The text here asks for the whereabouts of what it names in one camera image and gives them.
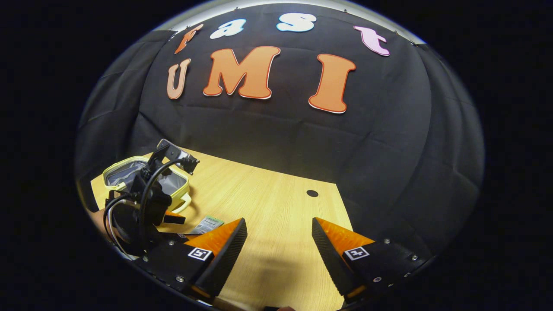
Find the wooden table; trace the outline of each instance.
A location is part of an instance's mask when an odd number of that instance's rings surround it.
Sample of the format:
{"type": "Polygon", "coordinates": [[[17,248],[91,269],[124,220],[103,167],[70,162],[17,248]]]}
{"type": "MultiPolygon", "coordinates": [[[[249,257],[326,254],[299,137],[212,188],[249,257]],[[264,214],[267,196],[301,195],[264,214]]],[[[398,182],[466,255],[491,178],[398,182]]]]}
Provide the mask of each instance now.
{"type": "MultiPolygon", "coordinates": [[[[225,223],[243,217],[248,227],[248,238],[215,306],[340,309],[343,298],[311,237],[313,217],[351,230],[336,185],[183,150],[201,161],[194,175],[188,175],[192,203],[180,213],[186,217],[184,225],[162,224],[158,230],[188,233],[206,215],[225,223]],[[307,190],[319,195],[311,197],[307,190]]],[[[102,176],[91,184],[103,208],[108,191],[102,176]]]]}

